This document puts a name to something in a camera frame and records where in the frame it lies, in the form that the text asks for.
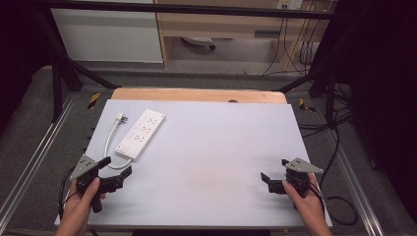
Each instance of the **electrical outlet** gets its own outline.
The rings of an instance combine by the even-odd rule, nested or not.
[[[137,159],[165,120],[165,115],[147,109],[116,147],[115,151]]]

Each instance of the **white cabinet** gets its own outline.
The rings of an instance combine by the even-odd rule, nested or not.
[[[162,63],[155,13],[52,9],[52,14],[73,60]]]

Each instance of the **aluminum rail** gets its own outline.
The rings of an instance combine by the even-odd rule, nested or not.
[[[152,13],[180,13],[201,15],[225,15],[268,18],[293,18],[316,20],[346,20],[348,14],[335,12],[312,12],[296,10],[240,8],[240,7],[216,7],[198,5],[173,5],[173,4],[146,4],[146,3],[119,3],[119,2],[91,2],[68,0],[35,0],[33,6],[41,8],[119,11],[119,12],[152,12]]]

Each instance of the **black metal bar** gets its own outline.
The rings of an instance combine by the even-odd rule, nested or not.
[[[108,89],[117,89],[121,88],[121,86],[116,86],[108,82],[107,80],[103,79],[102,77],[95,75],[93,72],[89,71],[87,68],[81,66],[77,62],[73,61],[70,57],[65,57],[68,64],[70,64],[74,69],[79,71],[80,73],[84,74],[85,76],[89,77],[90,79],[94,80],[95,82],[101,84],[102,86]]]
[[[60,76],[60,66],[57,61],[52,64],[52,82],[53,82],[53,100],[54,110],[52,122],[58,120],[59,115],[62,113],[62,84]]]
[[[302,78],[282,87],[282,88],[278,88],[278,89],[274,89],[273,91],[280,91],[282,93],[286,93],[289,92],[301,85],[303,85],[306,82],[312,81],[314,80],[319,74],[321,74],[323,72],[323,68],[317,68],[317,70],[303,76]]]
[[[32,9],[32,13],[33,16],[36,18],[39,26],[42,28],[43,32],[45,32],[45,35],[48,38],[53,51],[55,52],[55,55],[52,57],[54,60],[53,63],[56,62],[60,64],[60,76],[62,76],[62,79],[64,79],[65,83],[67,84],[70,90],[80,90],[83,85],[81,84],[80,79],[78,78],[74,70],[72,70],[72,68],[65,67],[65,56],[68,56],[67,52],[62,47],[59,39],[57,38],[56,34],[51,28],[49,22],[46,20],[44,12]]]
[[[152,13],[181,13],[202,15],[225,15],[269,18],[295,18],[317,20],[343,20],[347,14],[335,12],[312,12],[296,10],[215,7],[198,5],[172,5],[172,4],[146,4],[146,3],[116,3],[116,2],[90,2],[90,1],[64,1],[64,0],[35,0],[32,4],[38,7],[57,9],[78,9],[96,11],[120,12],[152,12]]]

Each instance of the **desk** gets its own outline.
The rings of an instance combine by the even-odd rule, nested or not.
[[[276,9],[278,0],[153,0],[155,4],[206,5],[221,7],[247,7],[261,9]],[[328,2],[324,0],[303,1],[301,10],[322,11],[328,9]],[[256,31],[270,31],[279,33],[282,19],[263,17],[239,16],[210,16],[158,13],[159,40],[161,42],[162,57],[165,67],[169,64],[172,37],[217,37],[217,38],[254,38]],[[286,51],[283,49],[283,36],[279,39],[277,59],[282,71],[294,70],[291,60],[299,50],[302,41],[309,39],[320,42],[328,26],[328,21],[290,19],[285,31]],[[284,35],[286,23],[283,24],[281,35]],[[277,38],[263,37],[271,40],[277,46]]]
[[[187,94],[208,95],[204,99],[210,102],[188,101]],[[250,95],[254,102],[261,102],[260,97],[274,97],[276,101],[219,102],[224,98],[249,102]],[[146,108],[164,113],[166,120],[144,154],[132,164],[133,174],[125,180],[124,188],[107,196],[102,202],[103,211],[91,214],[89,226],[194,229],[303,226],[287,196],[270,194],[260,176],[263,171],[271,178],[284,178],[281,158],[309,160],[292,108],[285,103],[283,95],[274,92],[117,89],[98,121],[86,152],[89,157],[102,159],[105,140],[119,111],[125,112],[130,122],[118,127],[109,145],[115,165],[126,160],[117,156],[114,148]],[[99,175],[108,177],[117,173],[103,168]]]

